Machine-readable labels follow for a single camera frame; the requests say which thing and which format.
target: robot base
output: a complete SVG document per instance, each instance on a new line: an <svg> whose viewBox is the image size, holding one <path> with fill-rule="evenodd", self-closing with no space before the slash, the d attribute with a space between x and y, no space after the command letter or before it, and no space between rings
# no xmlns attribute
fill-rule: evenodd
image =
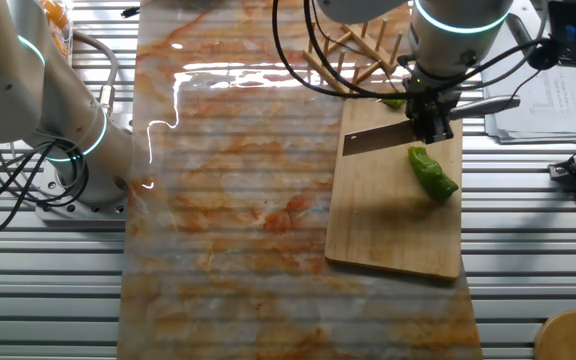
<svg viewBox="0 0 576 360"><path fill-rule="evenodd" d="M57 181L57 171L51 165L44 167L39 182L40 188L55 196L62 194L64 188ZM46 222L125 222L128 212L128 196L110 203L83 204L79 201L59 208L44 209L39 206L35 209L37 216Z"/></svg>

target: metal grate table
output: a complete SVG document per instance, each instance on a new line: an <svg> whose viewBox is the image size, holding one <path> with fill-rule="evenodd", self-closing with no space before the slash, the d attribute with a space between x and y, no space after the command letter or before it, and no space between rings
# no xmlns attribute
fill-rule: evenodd
<svg viewBox="0 0 576 360"><path fill-rule="evenodd" d="M78 30L117 53L114 120L127 127L138 17L120 12L137 5L75 0L74 12ZM80 44L73 66L94 92L109 69L103 54ZM546 172L574 152L501 146L483 119L464 120L463 261L487 359L532 358L541 323L576 309L576 196L558 191ZM0 223L13 202L0 198ZM0 234L0 360L114 359L123 237L120 226L47 227L23 207Z"/></svg>

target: wooden cutting board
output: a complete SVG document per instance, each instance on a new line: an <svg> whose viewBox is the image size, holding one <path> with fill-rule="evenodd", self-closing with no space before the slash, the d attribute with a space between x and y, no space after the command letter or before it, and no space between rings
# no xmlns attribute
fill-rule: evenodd
<svg viewBox="0 0 576 360"><path fill-rule="evenodd" d="M342 156L343 135L406 120L373 100L347 100L337 151L326 258L424 276L455 279L461 264L461 191L443 205L423 191L408 148L425 146L461 187L461 122L455 137Z"/></svg>
<svg viewBox="0 0 576 360"><path fill-rule="evenodd" d="M535 360L576 360L576 311L546 321L535 339Z"/></svg>

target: green chili pepper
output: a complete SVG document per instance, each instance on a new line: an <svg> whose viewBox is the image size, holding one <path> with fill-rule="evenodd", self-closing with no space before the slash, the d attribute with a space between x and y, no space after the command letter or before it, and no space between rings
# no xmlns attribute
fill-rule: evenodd
<svg viewBox="0 0 576 360"><path fill-rule="evenodd" d="M384 104L388 105L389 108L393 110L399 110L404 104L406 104L406 100L397 100L397 99L384 99L382 100Z"/></svg>
<svg viewBox="0 0 576 360"><path fill-rule="evenodd" d="M444 202L459 189L459 185L444 174L439 163L428 156L425 148L409 148L408 159L421 187L435 201Z"/></svg>

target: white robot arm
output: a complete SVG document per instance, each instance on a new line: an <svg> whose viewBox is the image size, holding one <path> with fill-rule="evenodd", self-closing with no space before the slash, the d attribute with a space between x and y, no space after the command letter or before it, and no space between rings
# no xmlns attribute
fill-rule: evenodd
<svg viewBox="0 0 576 360"><path fill-rule="evenodd" d="M0 0L0 143L24 140L37 147L50 136L66 138L90 169L79 201L116 201L126 196L118 184L125 184L132 164L132 139L110 115L55 45L43 8L35 0ZM62 150L48 159L71 178Z"/></svg>
<svg viewBox="0 0 576 360"><path fill-rule="evenodd" d="M402 0L318 0L332 20L359 23L371 20L401 5ZM412 77L404 82L408 93L434 97L408 100L406 114L416 138L426 143L450 139L449 121L465 109L455 109L461 92L459 84L469 69L477 66L490 51L513 0L413 0L408 38L412 47L409 60L416 62ZM519 105L517 98L486 99L467 109L469 114L485 114ZM394 129L384 127L348 134L356 149L344 154L374 150L376 143L390 144L386 138Z"/></svg>

